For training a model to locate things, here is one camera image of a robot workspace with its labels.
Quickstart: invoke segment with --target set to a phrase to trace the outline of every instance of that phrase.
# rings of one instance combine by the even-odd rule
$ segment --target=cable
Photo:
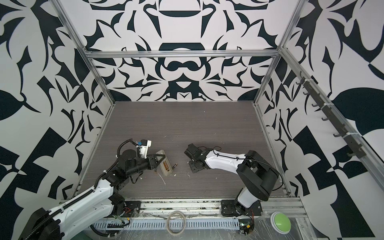
[[[98,177],[96,178],[95,184],[93,185],[93,187],[94,187],[95,189],[96,189],[97,184],[99,183],[100,179],[101,179],[105,174],[106,174],[106,173],[103,172],[100,176],[98,176]]]
[[[247,216],[247,217],[249,217],[250,219],[251,219],[251,222],[250,222],[250,224],[248,224],[249,225],[249,227],[247,227],[248,225],[245,225],[245,226],[241,226],[240,227],[240,230],[243,230],[244,231],[244,235],[247,235],[248,233],[251,233],[252,231],[253,231],[253,229],[254,229],[254,227],[255,227],[255,222],[254,222],[254,220],[253,220],[253,217],[251,217],[251,216],[249,216],[249,215],[244,215],[244,216]]]
[[[217,157],[219,156],[218,153],[215,153],[215,150],[213,150],[213,153],[214,153]],[[280,174],[280,172],[277,171],[276,168],[272,167],[272,166],[269,165],[269,164],[266,164],[265,162],[258,161],[258,160],[255,160],[255,159],[249,159],[249,158],[235,158],[235,157],[228,157],[228,156],[224,156],[224,157],[232,158],[232,159],[236,159],[236,160],[249,160],[249,161],[255,161],[255,162],[258,162],[258,163],[265,164],[265,165],[269,166],[270,168],[274,169],[274,170],[279,174],[279,176],[281,177],[281,185],[280,185],[280,187],[278,187],[278,188],[276,188],[276,189],[273,189],[272,191],[276,191],[276,190],[280,189],[280,188],[283,186],[283,184],[284,184],[284,179],[283,179],[283,176]]]
[[[96,234],[99,235],[99,236],[102,236],[102,237],[109,237],[109,236],[110,236],[110,234],[99,232],[99,231],[93,226],[93,224],[90,225],[90,228],[92,229],[92,231],[93,231],[94,233],[96,233]]]
[[[132,138],[130,138],[130,139],[128,139],[128,140],[125,140],[122,144],[120,144],[120,146],[118,147],[118,150],[117,150],[117,158],[116,158],[116,161],[108,168],[108,170],[106,171],[106,172],[109,172],[110,170],[112,170],[112,168],[114,167],[114,166],[116,166],[116,164],[119,162],[119,157],[120,157],[120,150],[121,150],[121,148],[125,145],[125,144],[127,144],[127,143],[129,143],[129,142],[132,142]],[[95,184],[93,185],[93,187],[96,189],[96,187],[97,187],[97,185],[98,185],[98,183],[99,183],[99,181],[100,181],[100,179],[106,174],[106,172],[104,172],[104,173],[102,173],[100,176],[98,176],[97,177],[97,179],[96,179],[96,181],[95,181]]]
[[[170,218],[175,215],[175,214],[179,214],[183,219],[184,219],[184,224],[183,224],[183,229],[179,232],[172,232],[170,229],[169,229],[169,221],[170,221]],[[166,228],[167,228],[167,231],[173,235],[173,236],[178,236],[180,234],[182,234],[185,230],[185,226],[187,225],[187,219],[185,218],[184,214],[180,211],[174,211],[173,213],[171,213],[168,218],[167,218],[167,221],[166,221]]]
[[[43,221],[41,221],[37,226],[35,226],[32,231],[28,234],[28,236],[24,239],[24,240],[28,240],[33,234],[35,234],[37,232],[37,230],[39,230],[47,221],[51,220],[54,216],[58,215],[59,213],[61,213],[61,209],[58,209],[57,211],[55,211],[54,213],[52,213],[51,215],[48,215],[48,217],[46,219],[44,219]]]
[[[122,148],[125,144],[131,142],[132,140],[133,140],[133,139],[130,138],[130,139],[128,139],[128,140],[125,140],[122,144],[120,144],[120,146],[118,147],[118,152],[117,152],[117,156],[118,156],[118,157],[120,157],[120,150],[121,150],[121,148]]]
[[[131,182],[132,182],[133,184],[135,184],[135,183],[137,182],[137,180],[139,179],[139,177],[140,177],[143,173],[144,173],[144,172],[141,172],[141,173],[139,174],[139,176],[136,178],[135,182],[133,182],[133,177],[132,177],[132,176],[129,176],[129,178],[131,179]]]

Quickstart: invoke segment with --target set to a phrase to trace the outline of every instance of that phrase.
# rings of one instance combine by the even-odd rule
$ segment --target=black cable
[[[213,152],[214,152],[214,154],[215,154],[217,157],[219,156],[218,153],[215,153],[215,150],[213,150]],[[284,184],[284,179],[283,179],[283,176],[280,174],[280,172],[277,171],[276,168],[272,167],[272,166],[269,165],[269,164],[266,164],[265,162],[258,161],[258,160],[255,160],[255,159],[249,159],[249,158],[236,158],[236,157],[228,157],[228,156],[224,156],[224,157],[232,158],[232,159],[236,159],[236,160],[249,160],[249,161],[255,161],[255,162],[258,162],[258,163],[265,164],[265,165],[269,166],[270,168],[274,169],[274,170],[279,174],[279,176],[281,177],[281,185],[280,185],[280,187],[278,187],[278,188],[276,188],[276,189],[273,189],[272,191],[276,191],[276,190],[280,189],[280,188],[283,186],[283,184]]]
[[[250,227],[249,227],[249,228],[250,228],[249,233],[251,233],[251,232],[253,231],[254,227],[255,227],[255,221],[254,221],[253,218],[252,218],[251,216],[249,216],[249,215],[244,215],[244,216],[247,216],[247,217],[249,217],[249,218],[251,219],[251,222],[250,222],[250,224],[249,224],[249,226],[250,226]],[[240,230],[246,230],[246,229],[248,229],[248,228],[247,228],[247,225],[240,227]]]
[[[131,182],[132,182],[133,184],[135,184],[135,183],[137,182],[137,180],[139,179],[139,177],[140,177],[143,173],[144,173],[144,172],[141,172],[141,173],[139,174],[139,176],[136,178],[135,182],[133,182],[133,177],[130,176],[129,178],[131,179]]]
[[[100,179],[101,179],[105,174],[106,174],[106,173],[103,172],[100,176],[98,176],[98,177],[96,178],[95,184],[93,185],[93,187],[94,187],[95,189],[96,189],[97,184],[99,183]]]
[[[109,234],[107,234],[107,233],[99,232],[99,231],[93,226],[93,224],[90,225],[90,228],[92,229],[92,231],[93,231],[94,233],[96,233],[96,234],[99,235],[99,236],[102,236],[102,237],[108,237],[108,236],[109,236]]]
[[[120,146],[118,147],[118,152],[117,152],[117,156],[118,156],[118,157],[120,157],[120,150],[121,150],[121,148],[122,148],[125,144],[131,142],[132,140],[133,140],[133,139],[130,138],[130,139],[128,139],[128,140],[125,140],[122,144],[120,144]]]
[[[37,230],[39,230],[47,221],[51,220],[54,216],[58,215],[59,213],[61,213],[61,209],[55,211],[54,213],[52,213],[51,215],[49,215],[46,219],[44,219],[43,221],[41,221],[37,226],[35,226],[32,231],[28,234],[28,236],[24,239],[24,240],[28,240],[33,234],[35,234],[37,232]]]
[[[120,150],[121,150],[121,148],[125,145],[125,144],[127,144],[127,143],[129,143],[129,142],[132,142],[132,138],[130,138],[130,139],[128,139],[128,140],[125,140],[122,144],[120,144],[120,146],[118,147],[118,150],[117,150],[117,157],[119,158],[120,157]],[[116,164],[119,162],[119,159],[118,158],[116,158],[116,161],[108,168],[108,170],[107,170],[107,172],[109,172],[110,170],[112,170],[112,168],[114,167],[114,166],[116,166]],[[96,189],[96,187],[97,187],[97,185],[98,185],[98,183],[99,183],[99,181],[100,181],[100,179],[105,175],[106,173],[105,172],[103,172],[100,176],[98,176],[97,177],[97,179],[96,179],[96,181],[95,181],[95,184],[93,185],[93,187]]]

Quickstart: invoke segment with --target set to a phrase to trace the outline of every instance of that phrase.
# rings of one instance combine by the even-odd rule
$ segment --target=aluminum frame
[[[105,116],[103,125],[101,126],[99,134],[97,135],[96,140],[95,140],[95,142],[94,142],[94,144],[92,146],[92,150],[89,153],[88,158],[85,161],[85,164],[83,166],[83,169],[81,170],[81,172],[79,174],[78,181],[76,182],[76,184],[73,185],[73,187],[71,189],[71,198],[75,197],[77,195],[78,191],[80,190],[80,187],[81,187],[81,184],[83,183],[83,179],[85,177],[85,174],[87,173],[88,168],[89,168],[89,166],[91,164],[92,158],[93,158],[94,154],[96,153],[96,149],[99,146],[99,143],[100,143],[100,140],[101,140],[101,136],[103,135],[104,130],[107,127],[107,124],[109,122],[109,119],[111,118],[111,115],[112,115],[114,107],[115,107],[115,104],[111,105],[109,110],[108,110],[107,115]]]
[[[299,22],[301,12],[303,11],[304,6],[305,6],[305,4],[307,2],[308,2],[308,0],[298,0],[298,2],[296,4],[296,7],[295,7],[295,10],[293,11],[293,14],[292,14],[292,16],[291,16],[291,18],[289,20],[288,25],[287,25],[287,28],[285,28],[285,31],[283,33],[283,37],[282,37],[282,39],[281,39],[281,41],[280,41],[280,43],[279,43],[279,45],[277,47],[278,57],[275,57],[273,59],[272,63],[269,65],[267,73],[265,74],[265,76],[264,76],[264,78],[262,80],[262,84],[261,84],[259,90],[256,93],[255,99],[253,100],[253,102],[255,104],[257,104],[258,101],[260,100],[260,97],[264,93],[265,88],[266,88],[266,86],[268,85],[268,83],[269,83],[269,81],[271,79],[273,71],[276,69],[277,64],[280,61],[280,57],[279,57],[280,56],[280,52],[279,52],[279,50],[281,48],[285,47],[285,45],[287,44],[288,40],[290,39],[293,30],[295,29],[297,23]]]
[[[105,84],[103,78],[100,76],[99,72],[97,71],[96,66],[86,56],[86,54],[84,52],[84,45],[83,45],[82,41],[80,40],[80,37],[79,37],[78,33],[76,32],[76,30],[75,30],[71,20],[69,19],[63,5],[61,4],[60,0],[49,0],[49,2],[51,3],[53,9],[57,13],[57,16],[58,16],[60,22],[63,24],[64,28],[67,30],[71,40],[73,41],[75,47],[79,51],[82,59],[84,60],[85,64],[87,65],[88,69],[92,72],[96,82],[100,86],[105,97],[108,99],[108,101],[111,104],[114,104],[115,100],[113,99],[111,92],[108,90],[107,85]]]
[[[268,70],[267,70],[267,72],[264,75],[264,78],[262,80],[262,84],[260,85],[260,88],[256,93],[255,99],[253,100],[254,104],[257,104],[259,102],[261,96],[263,95],[265,88],[267,87],[269,81],[271,80],[272,74],[275,71],[277,64],[280,61],[280,58],[281,58],[280,55],[274,57],[271,64],[269,65]]]
[[[182,211],[188,218],[223,218],[221,200],[234,200],[234,198],[125,199],[125,201],[141,201],[140,215],[136,219],[163,218],[176,210]],[[270,197],[268,201],[261,201],[261,206],[266,216],[277,211],[292,218],[308,217],[299,197]]]
[[[285,190],[287,191],[288,197],[290,197],[291,193],[292,193],[291,184],[288,181],[288,179],[285,177],[285,173],[284,173],[283,167],[279,164],[279,161],[277,160],[278,158],[277,158],[277,156],[275,154],[276,151],[273,148],[271,138],[269,137],[269,134],[268,134],[268,130],[265,127],[265,123],[264,123],[264,120],[263,120],[263,115],[261,113],[261,110],[260,110],[258,105],[254,105],[253,107],[255,108],[256,116],[257,116],[257,119],[259,120],[260,127],[262,129],[263,134],[264,134],[267,147],[268,147],[268,149],[269,149],[269,151],[271,153],[273,164],[275,165],[275,167],[277,168],[277,170],[281,174],[281,177],[283,178]]]
[[[327,104],[332,104],[332,111],[338,118],[338,120],[345,125],[345,130],[351,134],[356,142],[362,145],[366,156],[360,158],[361,163],[372,175],[373,179],[377,182],[380,188],[384,191],[384,162],[379,158],[375,151],[369,146],[369,144],[363,139],[359,132],[349,123],[349,121],[342,115],[342,113],[337,109],[333,102],[327,97],[327,95],[322,91],[322,89],[313,81],[305,69],[295,60],[290,51],[287,48],[281,48],[279,53],[283,59],[287,62],[288,66],[293,70],[295,75],[301,79],[304,77],[306,80],[310,80],[309,83],[313,89],[319,93],[322,100]]]
[[[276,49],[261,50],[186,50],[186,51],[85,51],[88,58],[166,58],[166,57],[227,57],[277,56]]]

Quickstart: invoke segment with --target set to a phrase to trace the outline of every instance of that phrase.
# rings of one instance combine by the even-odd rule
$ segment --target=green button
[[[275,224],[276,227],[283,231],[283,232],[289,232],[291,230],[291,221],[289,221],[289,218],[282,213],[275,215]]]

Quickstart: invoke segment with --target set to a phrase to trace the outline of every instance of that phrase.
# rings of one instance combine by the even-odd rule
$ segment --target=gray wood surface
[[[255,150],[273,165],[250,101],[117,102],[80,191],[94,184],[97,176],[115,161],[117,147],[129,138],[152,140],[148,153],[162,149],[170,164],[178,166],[167,177],[160,168],[158,174],[144,171],[142,179],[127,184],[120,192],[127,198],[236,197],[244,187],[238,175],[220,169],[192,173],[184,154],[190,143],[197,147],[220,146],[222,152],[234,154]],[[135,149],[126,144],[121,152],[128,148]],[[281,189],[272,193],[283,195]]]

